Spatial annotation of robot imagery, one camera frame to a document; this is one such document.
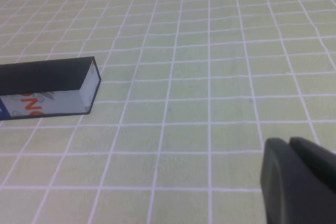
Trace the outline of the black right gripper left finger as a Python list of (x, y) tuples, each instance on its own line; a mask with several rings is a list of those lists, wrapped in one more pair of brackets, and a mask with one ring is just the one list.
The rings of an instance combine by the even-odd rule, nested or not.
[(260, 185), (267, 223), (335, 223), (335, 185), (319, 181), (289, 141), (265, 141)]

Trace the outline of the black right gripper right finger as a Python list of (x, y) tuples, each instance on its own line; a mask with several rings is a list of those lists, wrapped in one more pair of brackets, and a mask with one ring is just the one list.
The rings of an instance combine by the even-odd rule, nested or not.
[(291, 137), (289, 145), (325, 185), (335, 185), (335, 154), (303, 137)]

